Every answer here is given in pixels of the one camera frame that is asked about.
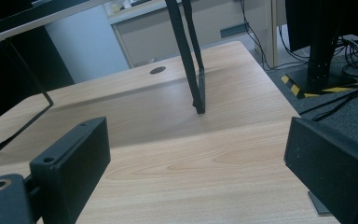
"metal bracket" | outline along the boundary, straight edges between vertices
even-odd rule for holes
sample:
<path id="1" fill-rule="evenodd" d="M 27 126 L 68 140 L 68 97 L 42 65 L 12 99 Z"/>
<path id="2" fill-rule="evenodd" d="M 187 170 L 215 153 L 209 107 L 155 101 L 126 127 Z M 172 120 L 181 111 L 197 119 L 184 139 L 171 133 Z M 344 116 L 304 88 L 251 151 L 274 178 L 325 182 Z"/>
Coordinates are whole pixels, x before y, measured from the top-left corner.
<path id="1" fill-rule="evenodd" d="M 106 118 L 75 126 L 30 162 L 31 174 L 0 176 L 0 223 L 76 223 L 110 162 Z"/>
<path id="2" fill-rule="evenodd" d="M 20 133 L 22 133 L 25 129 L 27 129 L 31 124 L 34 123 L 34 121 L 39 119 L 46 111 L 48 111 L 54 105 L 54 103 L 51 100 L 50 96 L 48 95 L 46 90 L 43 88 L 42 84 L 39 82 L 39 80 L 37 79 L 37 77 L 34 74 L 34 72 L 32 71 L 32 69 L 28 66 L 27 62 L 24 61 L 24 59 L 21 57 L 21 55 L 17 51 L 16 47 L 12 44 L 11 38 L 5 40 L 5 42 L 2 43 L 2 44 L 5 44 L 4 49 L 5 49 L 5 51 L 6 51 L 8 56 L 9 56 L 9 54 L 8 54 L 9 50 L 12 50 L 14 52 L 16 58 L 12 59 L 12 60 L 18 60 L 20 62 L 20 64 L 22 65 L 23 69 L 25 70 L 25 73 L 28 75 L 28 77 L 33 81 L 33 83 L 36 85 L 36 87 L 40 90 L 40 92 L 47 99 L 48 106 L 45 109 L 43 109 L 42 111 L 40 111 L 39 113 L 37 113 L 32 119 L 30 119 L 27 123 L 25 123 L 18 131 L 16 131 L 13 135 L 11 135 L 7 140 L 1 142 L 0 143 L 0 150 L 2 150 L 2 148 L 7 146 L 7 144 L 9 144 L 14 138 L 16 138 Z"/>

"desk frame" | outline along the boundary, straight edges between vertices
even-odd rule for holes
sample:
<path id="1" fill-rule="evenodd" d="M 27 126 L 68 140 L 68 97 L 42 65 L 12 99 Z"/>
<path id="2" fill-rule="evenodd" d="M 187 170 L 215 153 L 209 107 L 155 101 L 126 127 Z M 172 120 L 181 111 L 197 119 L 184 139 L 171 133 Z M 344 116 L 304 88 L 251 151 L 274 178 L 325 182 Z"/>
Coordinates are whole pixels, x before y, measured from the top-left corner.
<path id="1" fill-rule="evenodd" d="M 182 18 L 179 10 L 178 3 L 175 0 L 165 0 L 167 3 L 167 8 L 170 13 L 172 28 L 176 37 L 176 41 L 182 56 L 182 62 L 185 67 L 186 76 L 188 84 L 193 96 L 193 106 L 196 107 L 197 113 L 205 113 L 205 75 L 204 75 L 204 66 L 200 53 L 200 45 L 197 39 L 196 30 L 194 27 L 194 22 L 192 19 L 192 8 L 190 0 L 183 1 L 183 7 L 185 10 L 187 26 L 190 33 L 191 42 L 196 54 L 197 62 L 199 65 L 199 84 L 197 83 L 196 70 L 194 67 L 191 50 L 187 43 L 186 34 L 184 25 L 182 23 Z M 41 93 L 48 100 L 48 106 L 43 109 L 41 112 L 36 114 L 31 120 L 29 120 L 24 126 L 22 126 L 18 131 L 16 131 L 12 136 L 7 140 L 0 143 L 0 150 L 9 144 L 15 137 L 22 133 L 27 127 L 29 127 L 34 121 L 40 118 L 46 111 L 48 111 L 53 106 L 53 101 L 48 96 L 47 92 L 44 90 L 40 82 L 37 80 L 36 76 L 26 63 L 23 58 L 20 56 L 16 48 L 11 44 L 10 38 L 13 35 L 32 30 L 38 26 L 45 25 L 49 22 L 62 19 L 69 15 L 75 14 L 79 11 L 88 9 L 90 7 L 95 7 L 101 3 L 106 2 L 106 0 L 95 0 L 95 1 L 80 1 L 80 2 L 68 2 L 64 6 L 57 5 L 56 2 L 46 3 L 43 9 L 42 6 L 35 7 L 33 10 L 26 10 L 22 13 L 13 15 L 7 19 L 0 21 L 0 42 L 5 41 L 9 44 L 10 48 L 15 52 L 17 59 L 21 62 L 22 66 L 26 70 L 26 73 L 32 79 L 34 84 L 38 87 Z"/>

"black monitor stand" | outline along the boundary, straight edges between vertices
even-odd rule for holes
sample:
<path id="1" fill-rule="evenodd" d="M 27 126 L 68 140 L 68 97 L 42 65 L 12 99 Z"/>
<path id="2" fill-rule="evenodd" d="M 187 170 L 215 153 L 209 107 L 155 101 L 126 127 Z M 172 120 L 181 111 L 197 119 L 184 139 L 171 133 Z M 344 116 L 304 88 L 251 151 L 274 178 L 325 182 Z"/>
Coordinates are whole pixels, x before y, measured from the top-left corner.
<path id="1" fill-rule="evenodd" d="M 308 68 L 287 76 L 306 93 L 356 83 L 356 79 L 342 74 L 341 67 L 331 64 L 337 45 L 343 8 L 337 1 L 314 1 L 310 60 Z"/>

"wooden desk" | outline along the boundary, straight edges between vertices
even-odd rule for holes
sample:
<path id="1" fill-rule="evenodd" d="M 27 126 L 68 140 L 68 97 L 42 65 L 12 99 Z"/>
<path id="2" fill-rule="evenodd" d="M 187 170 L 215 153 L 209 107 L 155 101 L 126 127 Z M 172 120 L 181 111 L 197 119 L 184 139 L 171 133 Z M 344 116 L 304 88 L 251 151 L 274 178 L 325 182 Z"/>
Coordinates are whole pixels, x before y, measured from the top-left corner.
<path id="1" fill-rule="evenodd" d="M 55 106 L 0 152 L 0 175 L 28 175 L 75 125 L 106 116 L 112 161 L 78 223 L 337 223 L 316 215 L 285 167 L 296 112 L 251 54 L 239 42 L 202 53 L 204 115 L 180 58 L 51 91 Z M 0 118 L 0 139 L 44 102 L 28 98 Z"/>

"cable hole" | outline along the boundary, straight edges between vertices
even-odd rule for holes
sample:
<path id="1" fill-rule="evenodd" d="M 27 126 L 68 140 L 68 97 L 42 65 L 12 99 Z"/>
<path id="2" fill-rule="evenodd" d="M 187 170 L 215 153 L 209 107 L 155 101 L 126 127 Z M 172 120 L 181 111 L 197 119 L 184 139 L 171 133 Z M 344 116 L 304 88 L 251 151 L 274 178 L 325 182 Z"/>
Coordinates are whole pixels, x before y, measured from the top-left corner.
<path id="1" fill-rule="evenodd" d="M 167 67 L 164 67 L 164 66 L 155 68 L 155 69 L 153 69 L 152 71 L 150 71 L 150 75 L 155 75 L 155 74 L 161 73 L 161 72 L 163 72 L 166 68 L 167 68 Z"/>
<path id="2" fill-rule="evenodd" d="M 43 159 L 43 162 L 45 162 L 45 163 L 48 163 L 48 162 L 51 162 L 51 161 L 54 161 L 54 158 L 46 157 L 46 158 Z"/>

